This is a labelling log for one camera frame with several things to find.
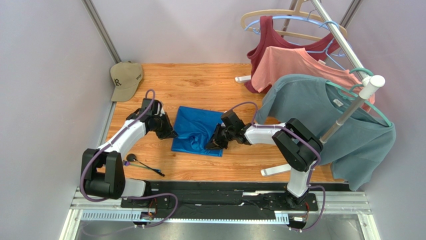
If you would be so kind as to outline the blue cloth napkin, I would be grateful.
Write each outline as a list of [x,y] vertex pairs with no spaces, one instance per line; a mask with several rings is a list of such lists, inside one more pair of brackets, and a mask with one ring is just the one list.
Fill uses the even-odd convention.
[[223,150],[206,150],[218,124],[222,123],[221,112],[180,106],[174,123],[178,137],[171,145],[173,152],[222,157]]

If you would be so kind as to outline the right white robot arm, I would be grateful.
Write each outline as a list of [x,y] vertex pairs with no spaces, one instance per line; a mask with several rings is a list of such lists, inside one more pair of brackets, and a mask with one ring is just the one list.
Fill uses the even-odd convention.
[[287,191],[294,198],[302,198],[309,191],[312,170],[319,164],[324,149],[320,139],[296,118],[272,125],[245,124],[240,119],[224,120],[216,125],[204,148],[223,150],[232,141],[242,145],[275,145],[290,167]]

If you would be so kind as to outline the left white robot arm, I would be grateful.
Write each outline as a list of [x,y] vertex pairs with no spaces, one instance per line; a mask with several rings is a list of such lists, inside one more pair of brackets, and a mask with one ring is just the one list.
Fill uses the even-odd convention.
[[109,141],[96,149],[85,150],[80,177],[81,194],[91,202],[145,199],[147,182],[126,178],[123,160],[137,141],[149,132],[154,132],[160,140],[178,136],[167,113],[145,115],[140,119],[131,114]]

